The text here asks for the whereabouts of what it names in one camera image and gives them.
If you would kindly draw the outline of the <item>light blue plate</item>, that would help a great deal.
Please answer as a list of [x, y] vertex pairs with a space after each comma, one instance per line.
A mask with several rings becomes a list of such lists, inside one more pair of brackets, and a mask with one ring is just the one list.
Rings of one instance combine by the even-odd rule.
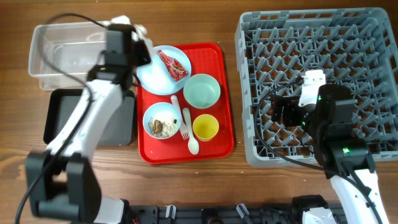
[[159, 45], [154, 51], [161, 50], [167, 56], [178, 60], [188, 75], [179, 81], [175, 81], [167, 70], [160, 57], [155, 54], [151, 57], [151, 63], [137, 68], [137, 77], [141, 86], [148, 92], [155, 95], [173, 95], [180, 91], [192, 74], [190, 59], [180, 49], [170, 45]]

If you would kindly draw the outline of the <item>red snack wrapper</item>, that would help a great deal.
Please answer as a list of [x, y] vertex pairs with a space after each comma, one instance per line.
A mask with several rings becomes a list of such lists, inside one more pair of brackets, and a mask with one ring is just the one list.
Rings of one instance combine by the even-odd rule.
[[177, 59], [169, 57], [161, 50], [158, 50], [157, 53], [175, 82], [180, 81], [188, 75], [187, 70]]

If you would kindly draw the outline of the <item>light blue bowl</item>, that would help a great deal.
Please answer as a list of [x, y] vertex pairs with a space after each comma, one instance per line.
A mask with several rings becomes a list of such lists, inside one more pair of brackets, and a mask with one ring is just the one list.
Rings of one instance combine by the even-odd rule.
[[171, 103], [155, 103], [146, 109], [142, 124], [145, 132], [154, 139], [168, 139], [179, 132], [182, 123], [180, 112]]

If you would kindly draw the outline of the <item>mint green bowl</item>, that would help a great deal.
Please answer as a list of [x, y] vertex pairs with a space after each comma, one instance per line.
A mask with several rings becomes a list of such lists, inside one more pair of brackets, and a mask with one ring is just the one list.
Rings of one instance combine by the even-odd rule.
[[197, 109], [207, 109], [213, 106], [220, 98], [221, 87], [218, 81], [208, 74], [191, 76], [183, 88], [186, 102]]

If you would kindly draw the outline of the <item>food scraps and rice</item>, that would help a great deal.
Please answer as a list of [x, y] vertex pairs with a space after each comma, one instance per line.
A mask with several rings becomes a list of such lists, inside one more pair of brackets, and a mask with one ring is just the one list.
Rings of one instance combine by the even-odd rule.
[[173, 136], [179, 129], [178, 119], [174, 115], [153, 116], [148, 122], [150, 133], [158, 139]]

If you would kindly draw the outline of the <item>yellow plastic cup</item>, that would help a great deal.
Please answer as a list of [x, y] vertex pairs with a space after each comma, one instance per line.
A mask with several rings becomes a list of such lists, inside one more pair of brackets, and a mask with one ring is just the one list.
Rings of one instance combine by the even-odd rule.
[[217, 135], [219, 128], [218, 120], [210, 114], [201, 114], [193, 121], [193, 132], [203, 142], [212, 140]]

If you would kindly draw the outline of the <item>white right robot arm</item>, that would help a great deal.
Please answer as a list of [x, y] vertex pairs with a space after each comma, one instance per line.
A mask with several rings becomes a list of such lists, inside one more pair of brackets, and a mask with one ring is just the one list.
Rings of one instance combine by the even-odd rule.
[[270, 99], [273, 121], [301, 125], [313, 139], [317, 167], [330, 180], [348, 223], [388, 223], [374, 159], [366, 141], [352, 133], [350, 89], [326, 84], [300, 96]]

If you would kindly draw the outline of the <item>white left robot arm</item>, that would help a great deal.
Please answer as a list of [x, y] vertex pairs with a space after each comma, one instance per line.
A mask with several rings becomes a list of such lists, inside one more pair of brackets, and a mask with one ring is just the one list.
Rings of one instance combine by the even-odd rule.
[[36, 217], [78, 223], [125, 223], [126, 200], [106, 197], [91, 162], [102, 133], [122, 105], [130, 87], [138, 86], [137, 67], [150, 63], [153, 53], [146, 28], [139, 24], [110, 24], [104, 64], [89, 72], [81, 98], [57, 137], [44, 152], [30, 152], [25, 160], [27, 190], [17, 209], [21, 219], [25, 203]]

